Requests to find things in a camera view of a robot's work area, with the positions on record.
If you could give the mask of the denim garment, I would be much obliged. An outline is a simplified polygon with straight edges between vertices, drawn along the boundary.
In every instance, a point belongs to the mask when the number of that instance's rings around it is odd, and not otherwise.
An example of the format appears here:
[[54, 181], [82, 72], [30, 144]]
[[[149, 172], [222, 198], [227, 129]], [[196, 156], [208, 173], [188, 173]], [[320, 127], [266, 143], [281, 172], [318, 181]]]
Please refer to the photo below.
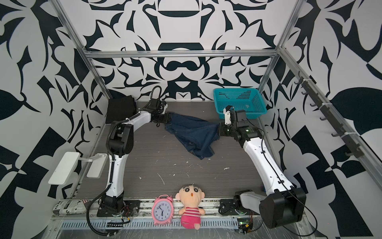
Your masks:
[[171, 120], [165, 124], [165, 130], [173, 134], [186, 150], [199, 158], [212, 157], [212, 144], [219, 140], [219, 125], [203, 119], [169, 114]]

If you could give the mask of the black garment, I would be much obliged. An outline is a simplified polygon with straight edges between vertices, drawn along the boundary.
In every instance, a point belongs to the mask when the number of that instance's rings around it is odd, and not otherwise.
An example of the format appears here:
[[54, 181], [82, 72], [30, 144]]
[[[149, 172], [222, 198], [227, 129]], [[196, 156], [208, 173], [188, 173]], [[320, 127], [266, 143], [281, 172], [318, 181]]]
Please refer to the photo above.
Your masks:
[[137, 104], [132, 96], [125, 96], [108, 101], [106, 124], [121, 121], [137, 113]]

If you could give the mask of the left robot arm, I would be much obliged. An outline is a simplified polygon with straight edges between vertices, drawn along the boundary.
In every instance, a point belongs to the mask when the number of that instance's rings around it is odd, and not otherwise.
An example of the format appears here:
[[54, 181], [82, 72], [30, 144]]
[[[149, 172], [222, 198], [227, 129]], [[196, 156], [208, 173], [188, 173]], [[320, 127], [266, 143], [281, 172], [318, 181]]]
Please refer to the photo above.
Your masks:
[[150, 100], [135, 115], [112, 123], [105, 145], [109, 155], [108, 181], [100, 202], [100, 209], [106, 210], [108, 214], [115, 215], [124, 207], [124, 170], [134, 147], [134, 132], [147, 123], [153, 122], [157, 126], [168, 123], [171, 118], [166, 113], [167, 107], [165, 101]]

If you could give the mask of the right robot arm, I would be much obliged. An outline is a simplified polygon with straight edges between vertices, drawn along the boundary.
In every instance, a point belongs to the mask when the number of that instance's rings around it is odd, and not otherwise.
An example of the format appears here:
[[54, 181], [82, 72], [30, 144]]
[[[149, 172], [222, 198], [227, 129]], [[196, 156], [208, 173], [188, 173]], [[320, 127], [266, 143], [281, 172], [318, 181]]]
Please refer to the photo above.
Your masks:
[[264, 131], [252, 124], [244, 110], [227, 106], [219, 135], [234, 138], [252, 160], [262, 179], [265, 195], [251, 190], [236, 192], [238, 205], [259, 214], [269, 228], [284, 227], [302, 220], [306, 193], [282, 173], [264, 140]]

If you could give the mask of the teal plastic basket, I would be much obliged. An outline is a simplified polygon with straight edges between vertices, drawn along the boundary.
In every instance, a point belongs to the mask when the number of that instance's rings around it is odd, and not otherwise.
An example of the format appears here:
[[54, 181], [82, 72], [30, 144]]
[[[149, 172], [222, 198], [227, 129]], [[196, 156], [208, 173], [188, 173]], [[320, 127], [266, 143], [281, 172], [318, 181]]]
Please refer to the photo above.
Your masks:
[[248, 119], [257, 119], [267, 113], [260, 92], [254, 88], [214, 89], [213, 98], [220, 119], [224, 119], [223, 110], [227, 106], [232, 106], [235, 110], [244, 110]]

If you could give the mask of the plush doll pink shirt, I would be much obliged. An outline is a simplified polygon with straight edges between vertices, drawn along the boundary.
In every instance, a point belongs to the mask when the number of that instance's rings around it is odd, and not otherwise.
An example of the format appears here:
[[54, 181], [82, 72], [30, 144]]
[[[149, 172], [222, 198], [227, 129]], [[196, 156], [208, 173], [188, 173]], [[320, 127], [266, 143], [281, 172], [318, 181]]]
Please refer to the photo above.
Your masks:
[[204, 198], [205, 193], [195, 185], [184, 186], [176, 194], [176, 200], [183, 204], [178, 214], [181, 216], [181, 225], [185, 229], [199, 230], [201, 228], [201, 216], [206, 212], [199, 205]]

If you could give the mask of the pink alarm clock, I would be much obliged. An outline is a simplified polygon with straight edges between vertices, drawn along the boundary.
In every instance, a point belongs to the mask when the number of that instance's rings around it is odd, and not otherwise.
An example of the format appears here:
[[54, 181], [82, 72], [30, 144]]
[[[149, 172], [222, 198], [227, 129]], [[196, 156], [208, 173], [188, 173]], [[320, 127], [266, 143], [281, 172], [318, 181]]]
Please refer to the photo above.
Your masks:
[[174, 217], [173, 197], [161, 195], [154, 200], [151, 215], [155, 226], [172, 223]]

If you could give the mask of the small circuit board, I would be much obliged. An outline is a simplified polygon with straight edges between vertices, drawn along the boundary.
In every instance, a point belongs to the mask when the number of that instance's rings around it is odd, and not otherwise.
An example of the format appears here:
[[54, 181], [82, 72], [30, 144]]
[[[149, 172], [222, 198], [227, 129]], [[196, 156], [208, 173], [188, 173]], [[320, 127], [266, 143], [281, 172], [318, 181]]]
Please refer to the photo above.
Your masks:
[[249, 218], [241, 218], [237, 220], [238, 222], [238, 232], [241, 234], [250, 233], [253, 229], [253, 222]]

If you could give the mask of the folded newspaper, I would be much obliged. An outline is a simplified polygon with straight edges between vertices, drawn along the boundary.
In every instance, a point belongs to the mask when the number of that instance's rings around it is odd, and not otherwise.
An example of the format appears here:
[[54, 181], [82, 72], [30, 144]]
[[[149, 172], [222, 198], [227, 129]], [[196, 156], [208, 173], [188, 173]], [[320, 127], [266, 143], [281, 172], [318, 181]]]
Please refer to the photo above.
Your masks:
[[52, 212], [53, 215], [56, 216], [84, 214], [86, 213], [90, 202], [90, 200], [86, 199], [60, 201], [54, 206]]

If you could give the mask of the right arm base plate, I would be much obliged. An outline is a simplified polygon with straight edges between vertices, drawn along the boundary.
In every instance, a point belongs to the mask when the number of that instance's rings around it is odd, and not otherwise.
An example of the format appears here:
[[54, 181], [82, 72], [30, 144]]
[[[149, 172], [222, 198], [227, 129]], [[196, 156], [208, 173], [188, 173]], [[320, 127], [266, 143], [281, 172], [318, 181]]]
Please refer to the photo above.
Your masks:
[[221, 199], [219, 201], [218, 212], [223, 216], [249, 216], [250, 214], [257, 216], [260, 215], [259, 206], [260, 201], [256, 199], [244, 199], [244, 201], [239, 197], [233, 199]]

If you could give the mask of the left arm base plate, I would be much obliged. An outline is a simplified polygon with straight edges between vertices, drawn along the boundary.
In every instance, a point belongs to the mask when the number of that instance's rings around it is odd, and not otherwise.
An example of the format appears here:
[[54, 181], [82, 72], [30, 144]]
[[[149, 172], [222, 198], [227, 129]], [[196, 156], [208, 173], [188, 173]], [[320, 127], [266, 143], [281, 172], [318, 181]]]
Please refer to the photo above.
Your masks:
[[107, 206], [105, 203], [100, 202], [97, 216], [98, 217], [111, 217], [118, 216], [122, 213], [123, 217], [130, 217], [139, 212], [140, 200], [123, 200], [120, 206]]

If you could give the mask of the grey wall hook rail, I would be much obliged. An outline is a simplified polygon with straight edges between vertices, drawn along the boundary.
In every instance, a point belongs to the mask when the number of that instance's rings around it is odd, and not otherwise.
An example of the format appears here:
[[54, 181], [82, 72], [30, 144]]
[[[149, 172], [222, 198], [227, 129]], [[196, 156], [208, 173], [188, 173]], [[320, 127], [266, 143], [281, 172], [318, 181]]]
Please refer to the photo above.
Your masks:
[[313, 100], [313, 104], [310, 104], [311, 107], [317, 108], [323, 114], [323, 117], [320, 118], [321, 121], [328, 121], [330, 125], [335, 130], [335, 133], [332, 133], [332, 137], [339, 137], [348, 147], [349, 152], [346, 152], [345, 155], [355, 156], [360, 158], [365, 155], [361, 149], [361, 144], [358, 143], [353, 136], [357, 133], [350, 130], [349, 127], [345, 125], [345, 121], [340, 117], [340, 114], [334, 107], [332, 103], [323, 95], [320, 89], [316, 86], [312, 79], [306, 79], [301, 76], [301, 72], [298, 72], [298, 81], [295, 82], [296, 85], [301, 85], [305, 90], [303, 95], [308, 95]]

